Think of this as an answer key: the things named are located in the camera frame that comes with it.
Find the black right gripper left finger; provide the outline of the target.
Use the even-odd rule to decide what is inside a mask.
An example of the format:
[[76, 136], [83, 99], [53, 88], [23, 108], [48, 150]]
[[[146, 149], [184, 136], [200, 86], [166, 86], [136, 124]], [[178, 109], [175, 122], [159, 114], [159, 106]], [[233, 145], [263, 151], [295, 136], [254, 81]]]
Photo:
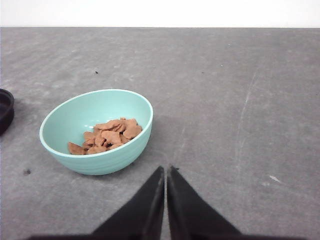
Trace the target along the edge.
[[104, 240], [159, 240], [161, 238], [165, 174], [158, 167], [136, 194], [93, 234]]

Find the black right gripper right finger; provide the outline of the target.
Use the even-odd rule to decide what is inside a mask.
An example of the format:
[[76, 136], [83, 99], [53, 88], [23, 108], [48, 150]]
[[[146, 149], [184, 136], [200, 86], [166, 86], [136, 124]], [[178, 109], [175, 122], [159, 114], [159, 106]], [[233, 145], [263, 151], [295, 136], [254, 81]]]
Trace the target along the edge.
[[173, 166], [167, 171], [167, 207], [173, 240], [226, 240], [242, 236]]

